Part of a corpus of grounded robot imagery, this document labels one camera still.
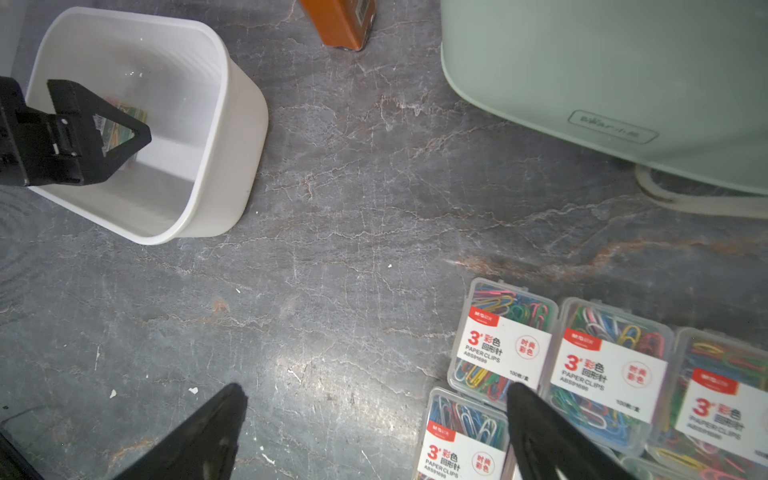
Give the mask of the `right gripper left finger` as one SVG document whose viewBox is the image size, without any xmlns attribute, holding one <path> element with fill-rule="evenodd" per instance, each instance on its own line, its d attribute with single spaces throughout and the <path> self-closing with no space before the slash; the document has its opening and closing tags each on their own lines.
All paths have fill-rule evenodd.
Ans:
<svg viewBox="0 0 768 480">
<path fill-rule="evenodd" d="M 119 479 L 229 479 L 248 397 L 230 383 L 209 399 Z"/>
</svg>

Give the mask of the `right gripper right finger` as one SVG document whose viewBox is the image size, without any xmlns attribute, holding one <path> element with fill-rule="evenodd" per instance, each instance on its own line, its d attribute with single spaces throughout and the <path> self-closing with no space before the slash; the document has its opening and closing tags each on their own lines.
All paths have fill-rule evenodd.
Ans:
<svg viewBox="0 0 768 480">
<path fill-rule="evenodd" d="M 507 391 L 509 437 L 524 479 L 630 479 L 587 437 L 522 383 Z"/>
</svg>

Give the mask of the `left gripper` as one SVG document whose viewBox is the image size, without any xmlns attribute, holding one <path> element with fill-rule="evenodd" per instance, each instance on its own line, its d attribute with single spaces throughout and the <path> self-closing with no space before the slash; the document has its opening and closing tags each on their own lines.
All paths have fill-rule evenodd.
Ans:
<svg viewBox="0 0 768 480">
<path fill-rule="evenodd" d="M 47 82 L 55 114 L 30 108 L 18 82 L 1 79 L 1 184 L 92 185 L 112 177 L 152 141 L 149 126 L 69 80 Z M 102 151 L 93 117 L 130 128 L 134 137 Z"/>
</svg>

